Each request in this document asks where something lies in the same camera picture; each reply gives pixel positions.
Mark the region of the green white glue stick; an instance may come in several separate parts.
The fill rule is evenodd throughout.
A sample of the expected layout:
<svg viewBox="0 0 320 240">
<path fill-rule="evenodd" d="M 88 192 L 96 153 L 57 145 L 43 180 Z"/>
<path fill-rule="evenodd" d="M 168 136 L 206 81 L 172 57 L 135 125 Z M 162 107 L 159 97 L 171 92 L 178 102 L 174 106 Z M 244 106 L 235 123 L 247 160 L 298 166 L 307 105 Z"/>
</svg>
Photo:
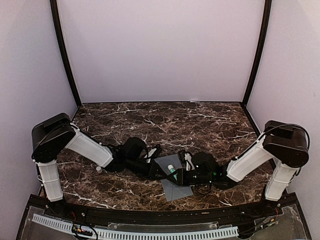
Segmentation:
<svg viewBox="0 0 320 240">
<path fill-rule="evenodd" d="M 171 174 L 176 171 L 175 167 L 174 167 L 172 164 L 169 164 L 169 165 L 167 166 L 167 168 L 168 168 L 168 170 L 169 170 L 169 172 L 170 172 Z M 173 177 L 174 177 L 175 180 L 177 180 L 177 174 L 174 174 Z"/>
</svg>

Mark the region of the grey paper envelope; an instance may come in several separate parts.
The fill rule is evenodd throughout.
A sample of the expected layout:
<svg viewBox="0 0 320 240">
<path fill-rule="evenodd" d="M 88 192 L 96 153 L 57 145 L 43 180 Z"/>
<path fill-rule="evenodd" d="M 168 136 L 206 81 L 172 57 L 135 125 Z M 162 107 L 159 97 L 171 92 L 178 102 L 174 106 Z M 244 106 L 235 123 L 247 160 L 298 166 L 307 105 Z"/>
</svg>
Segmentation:
<svg viewBox="0 0 320 240">
<path fill-rule="evenodd" d="M 156 158 L 155 162 L 159 164 L 167 175 L 171 174 L 171 171 L 168 169 L 169 165 L 172 165 L 175 170 L 182 168 L 181 161 L 177 154 Z M 168 202 L 193 195 L 190 186 L 178 186 L 167 179 L 162 179 L 161 184 Z"/>
</svg>

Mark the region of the white glue stick cap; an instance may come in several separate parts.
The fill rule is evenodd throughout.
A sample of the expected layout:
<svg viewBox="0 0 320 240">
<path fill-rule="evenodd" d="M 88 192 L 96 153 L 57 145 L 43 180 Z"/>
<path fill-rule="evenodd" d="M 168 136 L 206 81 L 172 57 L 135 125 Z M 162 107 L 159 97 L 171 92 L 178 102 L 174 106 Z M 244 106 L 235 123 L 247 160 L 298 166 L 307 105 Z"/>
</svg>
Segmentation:
<svg viewBox="0 0 320 240">
<path fill-rule="evenodd" d="M 102 173 L 103 169 L 100 166 L 97 166 L 96 171 L 100 174 L 100 173 Z"/>
</svg>

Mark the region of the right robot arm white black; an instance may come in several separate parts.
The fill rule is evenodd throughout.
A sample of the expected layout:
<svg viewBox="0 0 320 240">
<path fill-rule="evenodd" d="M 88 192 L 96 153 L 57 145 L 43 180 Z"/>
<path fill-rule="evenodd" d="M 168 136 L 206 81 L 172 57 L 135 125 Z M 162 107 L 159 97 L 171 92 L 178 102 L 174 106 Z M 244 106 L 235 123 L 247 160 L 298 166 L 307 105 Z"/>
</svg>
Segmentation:
<svg viewBox="0 0 320 240">
<path fill-rule="evenodd" d="M 258 138 L 229 163 L 219 165 L 214 156 L 206 152 L 194 155 L 185 152 L 185 167 L 169 166 L 170 174 L 166 179 L 177 186 L 210 185 L 227 190 L 265 162 L 276 160 L 264 199 L 255 205 L 255 213 L 266 217 L 274 210 L 274 202 L 282 197 L 294 176 L 309 161 L 310 143 L 310 135 L 302 126 L 270 120 Z"/>
</svg>

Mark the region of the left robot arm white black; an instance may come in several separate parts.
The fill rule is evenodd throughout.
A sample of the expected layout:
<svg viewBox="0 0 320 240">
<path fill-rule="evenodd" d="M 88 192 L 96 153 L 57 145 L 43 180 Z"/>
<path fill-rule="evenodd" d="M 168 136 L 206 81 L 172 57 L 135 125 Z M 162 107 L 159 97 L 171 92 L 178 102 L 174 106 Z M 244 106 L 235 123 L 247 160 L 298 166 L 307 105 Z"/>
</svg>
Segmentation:
<svg viewBox="0 0 320 240">
<path fill-rule="evenodd" d="M 155 161 L 162 148 L 159 144 L 148 150 L 146 143 L 138 137 L 130 137 L 125 143 L 114 146 L 102 144 L 78 128 L 66 113 L 55 115 L 31 130 L 33 152 L 40 180 L 51 210 L 60 218 L 67 218 L 70 206 L 63 201 L 57 158 L 64 149 L 71 150 L 95 163 L 108 172 L 125 169 L 144 179 L 162 180 L 166 173 Z"/>
</svg>

